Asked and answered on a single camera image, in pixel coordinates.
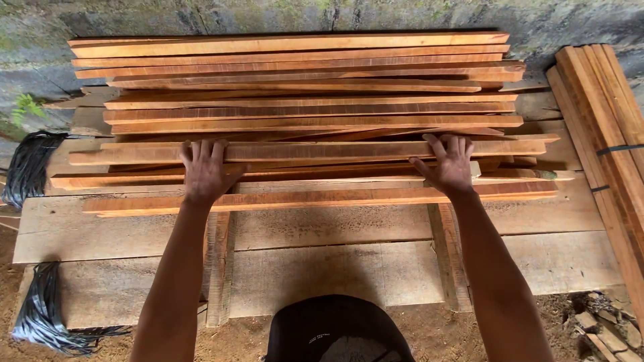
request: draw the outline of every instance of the black strapping band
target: black strapping band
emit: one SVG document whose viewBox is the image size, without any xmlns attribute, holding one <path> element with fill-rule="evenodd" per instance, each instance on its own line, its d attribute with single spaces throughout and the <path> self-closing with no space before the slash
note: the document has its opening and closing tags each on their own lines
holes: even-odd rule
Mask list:
<svg viewBox="0 0 644 362">
<path fill-rule="evenodd" d="M 604 185 L 604 186 L 595 187 L 594 189 L 591 189 L 591 192 L 596 193 L 596 192 L 599 192 L 601 190 L 606 190 L 606 189 L 609 189 L 609 188 L 611 188 L 611 187 L 608 186 L 608 185 Z"/>
<path fill-rule="evenodd" d="M 644 147 L 644 144 L 635 144 L 633 146 L 629 146 L 629 145 L 625 144 L 623 146 L 607 147 L 607 148 L 604 148 L 604 149 L 601 149 L 601 150 L 597 151 L 597 157 L 605 155 L 605 154 L 607 154 L 609 152 L 625 151 L 625 150 L 628 150 L 628 149 L 636 149 L 636 148 L 642 148 L 642 147 Z"/>
</svg>

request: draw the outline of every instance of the sawdust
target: sawdust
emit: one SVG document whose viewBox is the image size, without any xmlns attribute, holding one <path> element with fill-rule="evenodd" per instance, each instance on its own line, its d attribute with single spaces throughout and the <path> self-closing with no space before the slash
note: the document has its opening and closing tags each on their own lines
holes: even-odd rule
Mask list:
<svg viewBox="0 0 644 362">
<path fill-rule="evenodd" d="M 67 361 L 63 355 L 38 345 L 14 341 L 8 329 L 22 267 L 11 267 L 16 232 L 0 228 L 0 361 Z M 578 336 L 573 323 L 564 323 L 574 313 L 566 295 L 537 296 L 539 310 L 557 361 L 578 361 Z M 427 361 L 486 361 L 485 348 L 473 313 L 454 313 L 443 304 L 387 307 L 414 357 Z M 202 329 L 197 335 L 195 361 L 257 362 L 265 353 L 270 317 L 232 319 L 218 329 Z M 101 341 L 102 349 L 89 362 L 125 361 L 132 336 Z"/>
</svg>

